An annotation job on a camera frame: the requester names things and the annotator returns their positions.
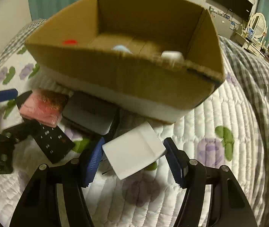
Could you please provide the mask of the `white charger adapter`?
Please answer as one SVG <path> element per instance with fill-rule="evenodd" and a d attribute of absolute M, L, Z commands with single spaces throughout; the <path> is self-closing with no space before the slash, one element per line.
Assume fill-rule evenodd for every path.
<path fill-rule="evenodd" d="M 166 154 L 163 143 L 149 122 L 105 143 L 102 149 L 120 180 L 146 168 Z"/>

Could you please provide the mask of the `grey case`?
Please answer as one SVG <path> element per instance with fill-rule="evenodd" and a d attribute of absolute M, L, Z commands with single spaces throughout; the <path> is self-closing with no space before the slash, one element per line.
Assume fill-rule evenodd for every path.
<path fill-rule="evenodd" d="M 111 130 L 119 113 L 119 107 L 113 103 L 75 91 L 63 109 L 62 117 L 81 128 L 99 135 Z"/>

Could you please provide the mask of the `black remote control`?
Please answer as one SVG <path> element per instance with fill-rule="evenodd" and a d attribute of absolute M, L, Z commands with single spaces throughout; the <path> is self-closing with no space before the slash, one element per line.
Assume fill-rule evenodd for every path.
<path fill-rule="evenodd" d="M 27 91 L 16 98 L 18 110 L 31 93 L 32 91 Z M 51 163 L 55 164 L 61 161 L 74 147 L 74 143 L 58 125 L 52 128 L 39 123 L 35 119 L 23 118 L 23 120 L 29 123 L 32 129 L 30 135 Z"/>

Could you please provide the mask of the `white floral quilted mat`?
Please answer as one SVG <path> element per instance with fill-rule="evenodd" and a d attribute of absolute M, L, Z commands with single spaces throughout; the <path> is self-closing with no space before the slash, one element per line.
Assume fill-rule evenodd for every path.
<path fill-rule="evenodd" d="M 3 130 L 2 135 L 10 137 L 15 147 L 31 136 L 31 132 L 29 123 L 22 122 Z M 80 157 L 64 165 L 39 165 L 16 205 L 10 226 L 62 226 L 57 184 L 63 187 L 69 226 L 94 226 L 82 188 L 88 161 L 99 140 L 94 138 Z M 208 167 L 195 158 L 188 158 L 186 182 L 188 187 L 174 226 L 198 226 L 208 184 L 211 196 L 207 226 L 257 226 L 245 193 L 227 165 Z"/>

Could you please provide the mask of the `red round cap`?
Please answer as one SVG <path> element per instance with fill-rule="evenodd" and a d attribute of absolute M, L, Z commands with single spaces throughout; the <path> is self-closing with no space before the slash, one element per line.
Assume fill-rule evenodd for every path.
<path fill-rule="evenodd" d="M 74 39 L 68 39 L 68 40 L 64 40 L 62 42 L 63 45 L 77 45 L 78 41 L 74 40 Z"/>

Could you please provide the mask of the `white small box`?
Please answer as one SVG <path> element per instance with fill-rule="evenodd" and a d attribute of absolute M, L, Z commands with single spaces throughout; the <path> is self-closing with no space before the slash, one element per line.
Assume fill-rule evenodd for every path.
<path fill-rule="evenodd" d="M 173 63 L 182 63 L 185 60 L 183 54 L 179 51 L 163 51 L 161 58 Z"/>

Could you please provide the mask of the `brown cardboard box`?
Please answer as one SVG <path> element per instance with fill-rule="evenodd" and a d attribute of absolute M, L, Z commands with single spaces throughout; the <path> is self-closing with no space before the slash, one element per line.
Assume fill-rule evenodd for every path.
<path fill-rule="evenodd" d="M 74 39 L 77 45 L 63 45 Z M 126 46 L 132 54 L 113 51 Z M 26 40 L 56 82 L 168 124 L 205 101 L 225 80 L 208 10 L 186 0 L 79 0 Z M 182 63 L 161 58 L 179 51 Z"/>

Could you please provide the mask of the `light blue small case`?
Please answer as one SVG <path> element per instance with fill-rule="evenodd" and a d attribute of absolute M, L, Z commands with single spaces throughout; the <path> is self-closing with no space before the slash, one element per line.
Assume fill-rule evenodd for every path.
<path fill-rule="evenodd" d="M 112 48 L 112 50 L 132 54 L 132 52 L 124 45 L 116 45 Z"/>

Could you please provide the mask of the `grey checkered bed cover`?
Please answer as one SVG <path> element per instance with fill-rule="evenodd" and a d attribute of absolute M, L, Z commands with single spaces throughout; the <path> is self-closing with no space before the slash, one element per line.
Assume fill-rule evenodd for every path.
<path fill-rule="evenodd" d="M 0 53 L 0 90 L 20 94 L 36 88 L 68 94 L 46 76 L 25 48 L 25 39 L 46 20 L 22 28 Z M 148 120 L 160 140 L 171 137 L 190 158 L 205 166 L 228 165 L 242 187 L 258 226 L 269 224 L 269 64 L 219 37 L 226 81 L 175 124 L 161 124 L 122 111 L 116 135 Z M 0 103 L 0 132 L 22 122 L 16 102 Z M 30 177 L 41 163 L 51 165 L 33 138 L 16 145 L 14 171 L 0 175 L 0 223 L 9 226 Z M 173 226 L 185 190 L 174 181 L 165 157 L 124 180 L 104 161 L 83 189 L 95 226 Z"/>

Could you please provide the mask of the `white dressing table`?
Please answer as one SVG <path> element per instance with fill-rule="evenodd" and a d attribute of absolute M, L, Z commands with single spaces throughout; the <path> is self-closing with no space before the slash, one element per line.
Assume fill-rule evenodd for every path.
<path fill-rule="evenodd" d="M 264 59 L 269 62 L 269 56 L 260 51 L 260 46 L 255 46 L 252 42 L 241 36 L 234 31 L 230 37 L 230 40 L 238 44 L 243 50 L 253 54 L 257 58 Z"/>

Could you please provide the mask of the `silver small refrigerator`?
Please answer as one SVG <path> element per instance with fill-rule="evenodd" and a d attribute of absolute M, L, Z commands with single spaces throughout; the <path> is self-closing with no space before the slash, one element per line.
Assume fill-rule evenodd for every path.
<path fill-rule="evenodd" d="M 209 12 L 218 35 L 230 39 L 236 27 L 235 22 L 228 19 L 224 13 L 212 6 L 209 7 Z"/>

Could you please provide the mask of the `white oval vanity mirror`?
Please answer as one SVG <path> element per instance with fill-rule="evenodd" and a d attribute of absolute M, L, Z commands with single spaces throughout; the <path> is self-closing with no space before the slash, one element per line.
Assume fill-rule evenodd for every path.
<path fill-rule="evenodd" d="M 254 38 L 262 38 L 267 33 L 267 24 L 264 14 L 255 13 L 248 22 L 248 27 L 254 31 Z"/>

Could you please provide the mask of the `black wall television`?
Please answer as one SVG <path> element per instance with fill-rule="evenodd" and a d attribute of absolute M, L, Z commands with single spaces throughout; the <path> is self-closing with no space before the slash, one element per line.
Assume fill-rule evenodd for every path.
<path fill-rule="evenodd" d="M 253 4 L 249 0 L 212 0 L 222 6 L 228 11 L 235 13 L 244 21 L 248 21 Z"/>

